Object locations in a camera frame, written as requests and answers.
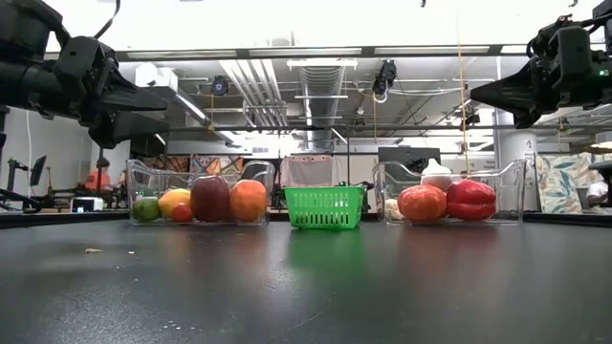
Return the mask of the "white hanging cloth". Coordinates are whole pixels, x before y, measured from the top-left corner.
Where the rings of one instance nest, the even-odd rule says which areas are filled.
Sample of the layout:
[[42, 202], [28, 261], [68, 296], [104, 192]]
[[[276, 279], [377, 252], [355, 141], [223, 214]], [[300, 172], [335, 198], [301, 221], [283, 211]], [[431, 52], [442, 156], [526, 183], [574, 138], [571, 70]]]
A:
[[281, 186], [329, 186], [333, 181], [333, 158], [326, 155], [285, 157], [280, 164]]

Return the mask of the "green lime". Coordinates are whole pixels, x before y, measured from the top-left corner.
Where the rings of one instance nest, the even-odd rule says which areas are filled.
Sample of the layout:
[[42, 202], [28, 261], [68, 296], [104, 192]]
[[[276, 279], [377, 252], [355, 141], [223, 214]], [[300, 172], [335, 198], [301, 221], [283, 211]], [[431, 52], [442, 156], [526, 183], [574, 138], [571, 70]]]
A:
[[162, 216], [155, 197], [143, 197], [132, 203], [132, 216], [136, 222], [146, 223], [156, 221]]

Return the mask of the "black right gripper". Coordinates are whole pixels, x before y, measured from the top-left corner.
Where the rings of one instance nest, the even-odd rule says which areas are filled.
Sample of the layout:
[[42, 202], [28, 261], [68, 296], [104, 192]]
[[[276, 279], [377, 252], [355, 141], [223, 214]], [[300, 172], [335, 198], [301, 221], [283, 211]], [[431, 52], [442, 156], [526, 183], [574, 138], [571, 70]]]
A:
[[596, 96], [592, 76], [590, 33], [581, 23], [557, 21], [541, 29], [528, 43], [532, 59], [518, 72], [470, 91], [470, 98], [486, 104], [518, 104], [516, 129], [528, 129], [541, 117], [542, 108], [593, 107]]

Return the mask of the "clear plastic bin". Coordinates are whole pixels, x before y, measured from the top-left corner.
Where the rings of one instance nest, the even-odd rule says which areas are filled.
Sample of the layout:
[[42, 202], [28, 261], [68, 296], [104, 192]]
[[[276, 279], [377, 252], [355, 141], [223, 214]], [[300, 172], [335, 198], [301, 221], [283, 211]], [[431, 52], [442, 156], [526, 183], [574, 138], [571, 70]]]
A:
[[[200, 225], [200, 226], [212, 226], [212, 225], [239, 225], [239, 226], [256, 226], [263, 225], [269, 221], [269, 205], [271, 202], [271, 196], [273, 191], [273, 175], [275, 168], [267, 161], [250, 161], [246, 163], [242, 170], [238, 173], [232, 174], [196, 174], [196, 173], [182, 173], [171, 170], [154, 169], [147, 167], [143, 162], [138, 160], [130, 160], [126, 163], [126, 187], [128, 195], [128, 206], [130, 211], [130, 220], [135, 225], [140, 224], [162, 224], [162, 223], [174, 223], [178, 225]], [[140, 223], [136, 222], [132, 216], [132, 203], [137, 199], [143, 197], [155, 197], [158, 200], [163, 196], [166, 190], [184, 188], [191, 190], [194, 182], [204, 176], [217, 175], [222, 177], [229, 186], [229, 193], [231, 189], [242, 180], [255, 180], [264, 184], [268, 194], [268, 205], [267, 211], [256, 222], [246, 223], [236, 220], [230, 213], [228, 220], [220, 222], [201, 222], [193, 219], [190, 223], [176, 223], [173, 222], [170, 217], [166, 218], [163, 215], [156, 221]]]
[[501, 169], [473, 170], [453, 173], [453, 183], [473, 180], [485, 183], [496, 193], [496, 212], [487, 220], [464, 221], [448, 214], [431, 222], [388, 221], [384, 217], [384, 202], [399, 198], [407, 187], [421, 185], [421, 173], [408, 169], [398, 161], [383, 161], [373, 168], [378, 217], [389, 224], [459, 226], [462, 224], [519, 224], [522, 222], [525, 193], [526, 162], [512, 161]]

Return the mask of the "small red cherry tomato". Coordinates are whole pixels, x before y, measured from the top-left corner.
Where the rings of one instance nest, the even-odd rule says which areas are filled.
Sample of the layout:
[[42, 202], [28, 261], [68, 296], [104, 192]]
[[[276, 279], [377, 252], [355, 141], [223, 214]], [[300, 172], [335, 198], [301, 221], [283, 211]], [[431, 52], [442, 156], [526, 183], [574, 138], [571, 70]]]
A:
[[176, 223], [190, 223], [193, 219], [190, 205], [186, 203], [175, 205], [170, 213], [170, 219]]

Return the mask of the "gray overhead beam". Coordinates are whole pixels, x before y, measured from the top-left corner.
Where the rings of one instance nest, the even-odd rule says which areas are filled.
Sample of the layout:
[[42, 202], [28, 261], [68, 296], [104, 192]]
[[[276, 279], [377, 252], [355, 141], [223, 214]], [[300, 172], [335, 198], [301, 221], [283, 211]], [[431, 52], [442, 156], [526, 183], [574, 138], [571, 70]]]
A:
[[361, 47], [256, 47], [174, 51], [116, 51], [119, 62], [278, 58], [395, 58], [524, 55], [521, 44]]

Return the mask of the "floral patterned curtain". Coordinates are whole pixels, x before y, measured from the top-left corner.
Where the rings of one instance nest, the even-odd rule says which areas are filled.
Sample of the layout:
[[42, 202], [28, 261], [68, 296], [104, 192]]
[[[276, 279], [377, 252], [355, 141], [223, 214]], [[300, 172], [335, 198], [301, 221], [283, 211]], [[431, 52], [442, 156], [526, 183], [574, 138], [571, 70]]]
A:
[[581, 213], [590, 208], [586, 200], [590, 184], [604, 181], [594, 162], [612, 161], [612, 154], [538, 155], [536, 174], [541, 211], [544, 213]]

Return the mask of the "black monitor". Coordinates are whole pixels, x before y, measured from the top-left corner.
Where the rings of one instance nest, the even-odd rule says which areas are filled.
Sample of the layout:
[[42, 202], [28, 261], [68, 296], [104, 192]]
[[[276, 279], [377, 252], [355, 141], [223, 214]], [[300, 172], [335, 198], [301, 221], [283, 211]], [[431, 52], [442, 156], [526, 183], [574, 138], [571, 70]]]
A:
[[30, 186], [36, 186], [39, 184], [42, 172], [46, 163], [47, 156], [42, 156], [38, 158], [33, 167], [30, 169]]

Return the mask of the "white round column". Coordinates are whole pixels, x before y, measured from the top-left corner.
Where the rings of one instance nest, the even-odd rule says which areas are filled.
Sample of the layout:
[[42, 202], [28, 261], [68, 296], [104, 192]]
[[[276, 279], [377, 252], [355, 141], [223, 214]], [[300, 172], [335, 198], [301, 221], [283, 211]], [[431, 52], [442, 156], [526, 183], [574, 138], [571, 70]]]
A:
[[497, 167], [505, 167], [516, 160], [533, 163], [537, 152], [536, 133], [533, 130], [496, 130], [493, 149]]

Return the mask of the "silver ventilation duct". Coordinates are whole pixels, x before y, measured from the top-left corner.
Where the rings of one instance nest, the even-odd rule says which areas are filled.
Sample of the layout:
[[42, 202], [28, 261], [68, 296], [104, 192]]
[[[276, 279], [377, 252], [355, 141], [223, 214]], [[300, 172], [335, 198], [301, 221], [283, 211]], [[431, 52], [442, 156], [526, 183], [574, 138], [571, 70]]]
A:
[[327, 127], [336, 121], [344, 76], [345, 68], [341, 66], [301, 67], [299, 70], [306, 124], [320, 127], [320, 130], [306, 132], [309, 150], [333, 150], [335, 135]]

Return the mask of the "green plastic basket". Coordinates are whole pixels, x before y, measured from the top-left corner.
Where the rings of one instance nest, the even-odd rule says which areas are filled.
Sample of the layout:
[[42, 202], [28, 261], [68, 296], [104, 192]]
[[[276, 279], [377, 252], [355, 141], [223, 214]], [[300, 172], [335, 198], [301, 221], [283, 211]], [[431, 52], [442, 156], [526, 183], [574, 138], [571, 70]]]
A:
[[353, 229], [361, 222], [361, 186], [288, 186], [289, 220], [300, 229]]

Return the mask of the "white box device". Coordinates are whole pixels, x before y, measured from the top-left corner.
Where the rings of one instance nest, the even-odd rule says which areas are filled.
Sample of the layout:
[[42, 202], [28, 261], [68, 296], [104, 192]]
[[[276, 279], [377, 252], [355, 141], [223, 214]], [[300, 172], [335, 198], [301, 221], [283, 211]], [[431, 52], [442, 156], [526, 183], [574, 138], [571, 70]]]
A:
[[74, 197], [71, 200], [72, 213], [100, 212], [104, 209], [104, 201], [100, 197]]

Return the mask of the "colourful wall mural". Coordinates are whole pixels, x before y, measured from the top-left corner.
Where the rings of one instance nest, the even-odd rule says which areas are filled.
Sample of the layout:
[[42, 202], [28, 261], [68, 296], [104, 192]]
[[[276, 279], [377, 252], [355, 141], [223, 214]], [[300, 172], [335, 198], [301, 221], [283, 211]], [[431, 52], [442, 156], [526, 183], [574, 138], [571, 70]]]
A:
[[244, 166], [242, 156], [210, 156], [210, 155], [164, 155], [144, 158], [147, 167], [165, 169], [182, 173], [196, 174], [232, 174], [238, 173]]

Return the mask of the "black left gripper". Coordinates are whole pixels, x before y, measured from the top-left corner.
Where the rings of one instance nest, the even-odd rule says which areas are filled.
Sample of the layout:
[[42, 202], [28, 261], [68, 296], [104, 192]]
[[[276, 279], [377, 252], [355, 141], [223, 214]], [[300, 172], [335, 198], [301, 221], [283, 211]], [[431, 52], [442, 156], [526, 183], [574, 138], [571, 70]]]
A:
[[166, 101], [127, 80], [119, 71], [115, 51], [94, 37], [76, 36], [62, 48], [52, 68], [61, 93], [52, 96], [50, 114], [92, 126], [90, 138], [103, 149], [114, 149], [133, 138], [165, 133], [164, 121], [117, 111], [162, 111]]

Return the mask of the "orange fruit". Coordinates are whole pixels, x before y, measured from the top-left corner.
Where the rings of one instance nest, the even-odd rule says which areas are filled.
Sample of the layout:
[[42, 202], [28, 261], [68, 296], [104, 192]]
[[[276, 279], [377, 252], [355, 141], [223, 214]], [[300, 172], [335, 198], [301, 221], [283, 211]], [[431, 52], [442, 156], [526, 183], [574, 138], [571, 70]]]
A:
[[258, 221], [266, 213], [267, 205], [267, 189], [259, 181], [239, 181], [230, 191], [230, 212], [240, 222]]

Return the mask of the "white garlic bulb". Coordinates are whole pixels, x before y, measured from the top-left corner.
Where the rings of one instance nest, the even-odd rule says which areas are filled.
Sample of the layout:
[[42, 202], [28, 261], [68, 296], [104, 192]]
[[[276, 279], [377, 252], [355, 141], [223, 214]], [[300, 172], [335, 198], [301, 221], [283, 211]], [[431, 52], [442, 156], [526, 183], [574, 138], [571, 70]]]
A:
[[421, 174], [421, 185], [435, 186], [443, 192], [447, 192], [452, 183], [451, 170], [430, 158]]
[[404, 218], [397, 199], [387, 199], [384, 202], [384, 217], [388, 221], [401, 221]]

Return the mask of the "round black ceiling device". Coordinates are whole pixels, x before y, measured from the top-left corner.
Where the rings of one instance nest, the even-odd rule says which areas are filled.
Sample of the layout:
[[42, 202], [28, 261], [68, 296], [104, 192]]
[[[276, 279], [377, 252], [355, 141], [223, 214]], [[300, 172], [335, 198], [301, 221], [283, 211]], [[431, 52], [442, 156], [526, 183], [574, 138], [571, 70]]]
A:
[[229, 91], [230, 85], [224, 75], [216, 75], [210, 85], [210, 92], [215, 97], [223, 97]]

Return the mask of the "person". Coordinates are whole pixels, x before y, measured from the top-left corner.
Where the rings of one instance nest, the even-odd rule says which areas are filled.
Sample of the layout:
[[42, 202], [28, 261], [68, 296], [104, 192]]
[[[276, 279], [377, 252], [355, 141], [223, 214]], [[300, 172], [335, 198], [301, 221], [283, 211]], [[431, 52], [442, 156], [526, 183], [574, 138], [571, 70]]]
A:
[[108, 161], [106, 158], [99, 158], [96, 166], [90, 171], [85, 179], [85, 188], [92, 191], [113, 190], [114, 186], [111, 184], [110, 176], [108, 174], [109, 166], [110, 161]]
[[588, 186], [586, 200], [589, 207], [611, 207], [608, 200], [608, 184], [605, 181], [592, 183]]

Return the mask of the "yellow lemon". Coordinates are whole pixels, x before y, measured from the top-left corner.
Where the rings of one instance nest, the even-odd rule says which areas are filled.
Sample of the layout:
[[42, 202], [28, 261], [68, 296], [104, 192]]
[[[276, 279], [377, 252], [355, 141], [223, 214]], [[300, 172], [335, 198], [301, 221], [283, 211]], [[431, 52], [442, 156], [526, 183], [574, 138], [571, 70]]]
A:
[[184, 188], [168, 189], [158, 200], [158, 206], [162, 215], [166, 218], [171, 216], [171, 212], [178, 204], [190, 206], [190, 191]]

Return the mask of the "orange-red ridged pumpkin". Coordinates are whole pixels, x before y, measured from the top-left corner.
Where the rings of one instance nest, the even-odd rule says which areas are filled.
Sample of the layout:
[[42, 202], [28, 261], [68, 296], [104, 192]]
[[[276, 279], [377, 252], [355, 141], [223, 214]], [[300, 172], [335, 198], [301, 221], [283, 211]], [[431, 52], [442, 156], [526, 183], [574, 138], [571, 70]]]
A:
[[401, 192], [398, 208], [407, 221], [435, 221], [447, 214], [446, 193], [429, 184], [413, 185]]

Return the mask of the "red bell pepper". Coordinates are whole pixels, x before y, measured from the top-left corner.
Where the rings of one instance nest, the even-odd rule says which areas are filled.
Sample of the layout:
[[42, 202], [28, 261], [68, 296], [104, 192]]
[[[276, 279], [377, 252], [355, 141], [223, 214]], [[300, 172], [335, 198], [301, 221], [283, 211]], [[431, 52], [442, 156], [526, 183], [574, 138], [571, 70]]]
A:
[[447, 214], [464, 221], [482, 221], [496, 212], [496, 193], [485, 183], [461, 180], [447, 192]]

